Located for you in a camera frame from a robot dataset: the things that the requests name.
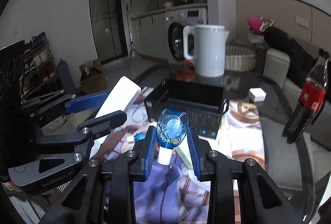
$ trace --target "blue gripper pad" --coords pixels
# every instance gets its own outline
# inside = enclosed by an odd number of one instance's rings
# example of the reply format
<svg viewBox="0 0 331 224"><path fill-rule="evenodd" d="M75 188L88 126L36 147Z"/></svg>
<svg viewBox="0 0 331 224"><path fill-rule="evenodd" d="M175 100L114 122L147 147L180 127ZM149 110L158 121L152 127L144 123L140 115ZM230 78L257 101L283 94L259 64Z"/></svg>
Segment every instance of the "blue gripper pad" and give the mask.
<svg viewBox="0 0 331 224"><path fill-rule="evenodd" d="M193 171L194 171L194 174L197 177L197 179L201 180L202 173L201 173L200 157L199 157L199 152L198 152L198 149L196 147L194 140L195 139L193 138L192 130L191 130L191 128L188 128L187 143L188 143L188 148L190 150Z"/></svg>
<svg viewBox="0 0 331 224"><path fill-rule="evenodd" d="M108 94L105 92L78 97L66 103L67 113L78 113L94 107L100 107L107 97Z"/></svg>
<svg viewBox="0 0 331 224"><path fill-rule="evenodd" d="M155 148L156 148L156 142L157 142L157 132L156 132L156 128L153 127L152 136L149 140L148 147L146 150L146 155L145 155L145 168L144 168L144 173L143 173L145 180L147 180L151 174L152 164L153 164L153 160L154 160L154 153L155 153Z"/></svg>

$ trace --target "black speaker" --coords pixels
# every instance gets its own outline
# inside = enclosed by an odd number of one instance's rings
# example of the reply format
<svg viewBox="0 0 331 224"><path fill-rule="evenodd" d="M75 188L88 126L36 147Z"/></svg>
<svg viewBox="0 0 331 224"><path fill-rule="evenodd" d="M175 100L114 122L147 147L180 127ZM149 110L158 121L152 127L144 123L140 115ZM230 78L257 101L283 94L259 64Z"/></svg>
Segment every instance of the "black speaker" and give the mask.
<svg viewBox="0 0 331 224"><path fill-rule="evenodd" d="M21 111L19 78L23 72L24 40L0 50L0 181L8 168L26 163L31 142L27 117Z"/></svg>

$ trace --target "woven basket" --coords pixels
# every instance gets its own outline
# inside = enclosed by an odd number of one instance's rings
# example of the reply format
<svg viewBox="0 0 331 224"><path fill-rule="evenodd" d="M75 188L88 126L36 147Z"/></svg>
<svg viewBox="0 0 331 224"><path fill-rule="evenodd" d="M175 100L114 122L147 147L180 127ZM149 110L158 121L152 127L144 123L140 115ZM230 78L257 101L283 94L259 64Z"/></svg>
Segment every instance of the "woven basket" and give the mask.
<svg viewBox="0 0 331 224"><path fill-rule="evenodd" d="M256 65L256 55L255 47L231 42L225 49L225 69L251 71Z"/></svg>

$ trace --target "cola bottle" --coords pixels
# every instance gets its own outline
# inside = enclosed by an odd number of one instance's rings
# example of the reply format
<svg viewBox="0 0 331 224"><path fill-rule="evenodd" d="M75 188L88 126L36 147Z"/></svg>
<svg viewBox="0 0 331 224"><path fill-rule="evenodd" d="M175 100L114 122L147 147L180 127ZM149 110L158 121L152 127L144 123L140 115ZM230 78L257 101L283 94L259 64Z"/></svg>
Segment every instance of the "cola bottle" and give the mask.
<svg viewBox="0 0 331 224"><path fill-rule="evenodd" d="M320 49L318 61L306 77L297 107L283 130L283 136L287 136L289 144L299 140L308 122L321 109L328 87L329 58L330 54Z"/></svg>

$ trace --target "screw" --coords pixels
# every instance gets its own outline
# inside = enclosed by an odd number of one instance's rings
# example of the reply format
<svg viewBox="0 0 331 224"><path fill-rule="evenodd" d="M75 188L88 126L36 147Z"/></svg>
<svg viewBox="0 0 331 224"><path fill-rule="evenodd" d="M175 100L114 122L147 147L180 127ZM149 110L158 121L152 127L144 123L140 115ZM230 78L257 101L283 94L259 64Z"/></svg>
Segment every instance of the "screw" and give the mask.
<svg viewBox="0 0 331 224"><path fill-rule="evenodd" d="M256 164L256 161L254 159L251 159L251 158L247 159L246 162L250 166L254 166Z"/></svg>
<svg viewBox="0 0 331 224"><path fill-rule="evenodd" d="M91 167L95 167L95 166L98 165L98 163L99 163L98 160L90 160L90 161L88 162L88 165L91 166Z"/></svg>
<svg viewBox="0 0 331 224"><path fill-rule="evenodd" d="M134 157L135 155L136 155L136 152L135 151L133 151L133 150L129 150L127 153L126 153L126 155L128 156L128 157Z"/></svg>
<svg viewBox="0 0 331 224"><path fill-rule="evenodd" d="M212 157L216 157L216 156L219 155L219 152L216 151L216 150L210 150L210 151L208 152L208 154L209 154L210 156L212 156Z"/></svg>
<svg viewBox="0 0 331 224"><path fill-rule="evenodd" d="M73 160L74 161L81 161L83 159L83 155L81 153L75 153L73 155Z"/></svg>
<svg viewBox="0 0 331 224"><path fill-rule="evenodd" d="M83 134L87 134L89 131L90 131L90 129L88 127L84 127L82 129Z"/></svg>

